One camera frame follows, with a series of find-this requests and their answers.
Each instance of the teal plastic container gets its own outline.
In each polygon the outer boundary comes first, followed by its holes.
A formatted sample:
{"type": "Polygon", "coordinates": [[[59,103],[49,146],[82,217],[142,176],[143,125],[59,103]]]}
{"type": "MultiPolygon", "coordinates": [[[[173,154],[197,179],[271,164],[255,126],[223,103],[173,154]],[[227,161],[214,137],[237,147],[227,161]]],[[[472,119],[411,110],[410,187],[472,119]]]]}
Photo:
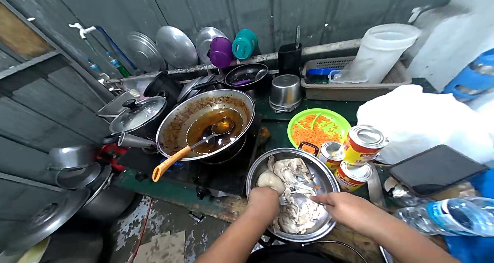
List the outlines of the teal plastic container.
{"type": "Polygon", "coordinates": [[[232,43],[233,55],[238,59],[246,59],[257,48],[257,37],[251,30],[241,30],[232,43]]]}

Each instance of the black frying pan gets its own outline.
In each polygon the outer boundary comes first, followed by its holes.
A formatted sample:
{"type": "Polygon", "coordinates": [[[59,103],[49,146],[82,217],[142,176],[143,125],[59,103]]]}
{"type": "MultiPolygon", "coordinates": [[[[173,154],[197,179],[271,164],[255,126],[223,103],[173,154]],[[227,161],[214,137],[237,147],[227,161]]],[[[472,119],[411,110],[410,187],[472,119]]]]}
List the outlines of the black frying pan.
{"type": "Polygon", "coordinates": [[[257,72],[259,72],[262,69],[268,70],[268,67],[261,63],[250,63],[250,64],[240,65],[237,68],[234,68],[232,71],[230,71],[226,75],[223,81],[211,81],[209,83],[201,83],[199,85],[192,87],[192,90],[205,89],[210,85],[216,85],[216,84],[222,84],[227,89],[237,89],[240,91],[249,91],[251,89],[257,89],[268,80],[266,78],[266,76],[268,75],[265,75],[264,77],[254,81],[257,72]],[[234,83],[243,80],[253,80],[253,82],[249,82],[242,85],[234,85],[234,83]]]}

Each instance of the purple plastic container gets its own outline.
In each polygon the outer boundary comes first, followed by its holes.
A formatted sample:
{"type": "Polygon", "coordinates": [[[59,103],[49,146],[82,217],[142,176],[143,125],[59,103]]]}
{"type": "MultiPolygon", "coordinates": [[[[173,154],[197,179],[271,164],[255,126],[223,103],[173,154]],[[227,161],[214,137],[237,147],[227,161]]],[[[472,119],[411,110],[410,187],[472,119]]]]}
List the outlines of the purple plastic container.
{"type": "Polygon", "coordinates": [[[218,68],[227,68],[233,59],[232,43],[224,37],[217,37],[211,41],[209,60],[218,68]]]}

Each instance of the wooden table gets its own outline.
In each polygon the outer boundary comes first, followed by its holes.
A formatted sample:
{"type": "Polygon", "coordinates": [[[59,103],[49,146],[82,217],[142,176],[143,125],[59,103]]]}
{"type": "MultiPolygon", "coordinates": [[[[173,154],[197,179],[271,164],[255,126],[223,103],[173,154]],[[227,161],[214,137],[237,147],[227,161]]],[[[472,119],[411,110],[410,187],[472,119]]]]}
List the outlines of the wooden table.
{"type": "MultiPolygon", "coordinates": [[[[426,92],[434,92],[425,79],[414,79],[424,87],[426,92]]],[[[309,108],[325,108],[335,111],[346,118],[350,125],[357,123],[356,112],[363,104],[361,101],[318,101],[305,100],[299,108],[291,113],[276,114],[267,102],[267,98],[256,101],[256,113],[263,115],[262,126],[267,127],[271,137],[264,145],[266,151],[279,147],[293,147],[287,137],[288,121],[298,112],[309,108]]],[[[117,179],[117,185],[134,190],[143,195],[161,199],[179,206],[183,206],[191,211],[199,212],[208,216],[213,216],[227,222],[233,222],[244,211],[247,199],[235,199],[231,197],[206,197],[199,200],[194,190],[186,189],[178,184],[165,181],[152,182],[149,179],[137,181],[136,171],[126,169],[117,179]]],[[[389,177],[386,171],[380,171],[381,183],[389,177]]],[[[368,199],[367,186],[363,186],[353,192],[355,195],[368,199]]],[[[383,262],[378,245],[364,235],[356,233],[354,230],[337,223],[331,232],[321,240],[336,240],[358,250],[368,262],[383,262]]],[[[333,256],[345,259],[349,262],[361,262],[361,259],[349,248],[337,244],[324,244],[321,248],[333,256]]]]}

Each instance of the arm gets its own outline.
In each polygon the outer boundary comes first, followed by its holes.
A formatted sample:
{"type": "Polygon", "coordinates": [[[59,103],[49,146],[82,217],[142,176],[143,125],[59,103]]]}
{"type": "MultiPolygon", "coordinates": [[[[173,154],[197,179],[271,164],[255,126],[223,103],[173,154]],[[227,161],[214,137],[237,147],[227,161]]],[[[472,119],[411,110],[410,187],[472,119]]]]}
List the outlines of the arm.
{"type": "Polygon", "coordinates": [[[278,193],[271,188],[252,189],[244,213],[196,262],[246,262],[252,248],[278,214],[278,197],[278,193]]]}
{"type": "Polygon", "coordinates": [[[330,193],[312,197],[326,204],[337,221],[366,235],[386,248],[402,263],[459,263],[427,237],[405,222],[350,193],[330,193]]]}

